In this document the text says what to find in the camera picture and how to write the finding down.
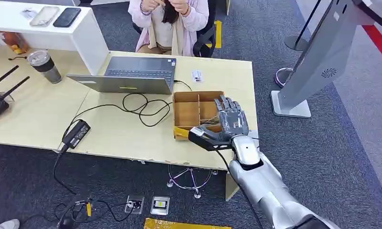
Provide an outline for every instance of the speaker grille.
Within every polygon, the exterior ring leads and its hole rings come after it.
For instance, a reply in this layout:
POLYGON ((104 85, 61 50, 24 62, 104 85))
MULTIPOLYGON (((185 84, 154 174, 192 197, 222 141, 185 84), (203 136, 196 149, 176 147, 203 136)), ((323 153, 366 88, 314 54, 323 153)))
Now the speaker grille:
POLYGON ((337 73, 337 69, 335 69, 335 68, 329 68, 329 69, 324 70, 324 71, 321 73, 321 76, 322 76, 323 78, 330 78, 330 77, 335 76, 336 73, 337 73))

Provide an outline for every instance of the office chair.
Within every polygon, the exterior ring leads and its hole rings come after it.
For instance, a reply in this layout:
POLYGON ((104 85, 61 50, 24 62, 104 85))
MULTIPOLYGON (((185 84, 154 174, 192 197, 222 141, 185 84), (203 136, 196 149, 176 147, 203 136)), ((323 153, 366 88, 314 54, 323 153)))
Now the office chair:
MULTIPOLYGON (((196 32, 197 41, 194 44, 192 52, 196 57, 212 57, 215 50, 215 17, 216 17, 216 0, 208 0, 209 5, 209 18, 205 28, 196 32), (210 42, 212 47, 209 48, 206 43, 210 42)), ((132 22, 133 28, 139 33, 142 33, 142 29, 132 22)))

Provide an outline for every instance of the black smartphone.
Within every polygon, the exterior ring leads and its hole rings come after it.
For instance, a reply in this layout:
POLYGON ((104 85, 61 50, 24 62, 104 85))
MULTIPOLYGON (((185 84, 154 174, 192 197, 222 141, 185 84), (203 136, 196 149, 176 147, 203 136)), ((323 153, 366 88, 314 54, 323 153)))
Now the black smartphone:
POLYGON ((80 8, 66 8, 53 23, 53 26, 62 28, 70 27, 80 11, 80 8))

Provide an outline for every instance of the dark hair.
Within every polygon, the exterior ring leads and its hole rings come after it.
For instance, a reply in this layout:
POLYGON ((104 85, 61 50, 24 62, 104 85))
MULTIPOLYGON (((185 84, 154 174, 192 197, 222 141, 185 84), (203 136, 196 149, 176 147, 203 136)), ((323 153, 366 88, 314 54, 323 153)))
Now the dark hair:
POLYGON ((163 16, 163 23, 170 23, 174 24, 174 22, 178 19, 178 12, 175 10, 174 6, 171 5, 169 0, 164 0, 165 7, 164 7, 164 16, 163 16))

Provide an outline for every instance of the robotic hand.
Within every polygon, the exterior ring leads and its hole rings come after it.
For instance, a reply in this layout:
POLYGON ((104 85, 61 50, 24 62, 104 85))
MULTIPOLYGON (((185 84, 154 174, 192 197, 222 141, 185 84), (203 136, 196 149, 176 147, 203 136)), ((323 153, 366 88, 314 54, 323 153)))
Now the robotic hand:
POLYGON ((246 115, 240 105, 224 96, 220 100, 215 99, 215 103, 222 132, 194 127, 188 139, 207 151, 232 149, 235 152, 235 159, 228 168, 231 176, 249 202, 263 210, 274 229, 339 229, 289 193, 279 171, 248 136, 246 115))

